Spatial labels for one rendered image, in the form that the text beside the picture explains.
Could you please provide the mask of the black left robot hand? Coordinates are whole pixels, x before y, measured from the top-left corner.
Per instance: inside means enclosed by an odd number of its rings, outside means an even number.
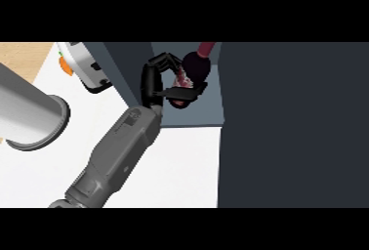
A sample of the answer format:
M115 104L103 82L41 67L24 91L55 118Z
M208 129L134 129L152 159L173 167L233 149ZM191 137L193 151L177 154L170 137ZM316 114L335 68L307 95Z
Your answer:
M171 70L174 83L162 87L161 74ZM142 104L145 107L162 105L164 101L183 109L204 94L208 87L205 81L195 82L186 74L182 60L170 53L161 53L143 66L142 73Z

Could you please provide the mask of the dark red wine bottle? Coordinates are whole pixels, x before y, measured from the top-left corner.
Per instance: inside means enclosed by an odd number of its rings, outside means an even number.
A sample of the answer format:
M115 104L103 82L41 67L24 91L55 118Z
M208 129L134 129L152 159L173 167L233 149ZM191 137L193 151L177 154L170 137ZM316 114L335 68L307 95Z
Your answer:
M168 55L168 61L174 68L173 86L198 89L211 73L210 54L216 42L202 42L195 52L186 54L183 59Z

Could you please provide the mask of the grey-blue cabinet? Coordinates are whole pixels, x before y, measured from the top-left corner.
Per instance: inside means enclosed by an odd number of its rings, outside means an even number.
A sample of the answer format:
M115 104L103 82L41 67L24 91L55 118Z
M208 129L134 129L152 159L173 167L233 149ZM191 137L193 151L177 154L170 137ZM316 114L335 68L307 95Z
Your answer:
M182 59L199 48L199 42L86 42L92 57L115 87L127 106L142 102L140 82L143 65L160 53L171 53ZM220 127L223 124L223 106L217 76L217 58L220 45L211 52L211 73L208 87L199 98L185 109L177 109L168 102L162 107L162 126Z

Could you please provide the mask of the dark grey cabinet door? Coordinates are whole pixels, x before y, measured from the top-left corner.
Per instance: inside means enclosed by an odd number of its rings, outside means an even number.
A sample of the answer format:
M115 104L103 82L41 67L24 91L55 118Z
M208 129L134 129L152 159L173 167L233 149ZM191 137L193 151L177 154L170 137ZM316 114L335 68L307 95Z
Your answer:
M222 207L369 207L369 43L226 43Z

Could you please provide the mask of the orange object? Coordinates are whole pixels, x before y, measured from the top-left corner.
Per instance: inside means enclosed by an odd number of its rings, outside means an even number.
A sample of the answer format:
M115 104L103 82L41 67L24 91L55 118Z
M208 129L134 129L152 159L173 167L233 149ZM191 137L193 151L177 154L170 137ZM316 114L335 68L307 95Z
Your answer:
M61 56L61 58L59 58L59 65L61 65L61 68L65 71L65 73L72 76L74 70L67 63L64 56Z

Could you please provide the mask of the grey cylinder with dark rim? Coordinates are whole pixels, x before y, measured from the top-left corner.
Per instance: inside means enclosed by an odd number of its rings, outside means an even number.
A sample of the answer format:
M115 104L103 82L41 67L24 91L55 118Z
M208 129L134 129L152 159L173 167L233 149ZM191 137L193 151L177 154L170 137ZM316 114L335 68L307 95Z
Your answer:
M0 137L21 151L46 147L61 136L71 117L67 101L46 95L0 63Z

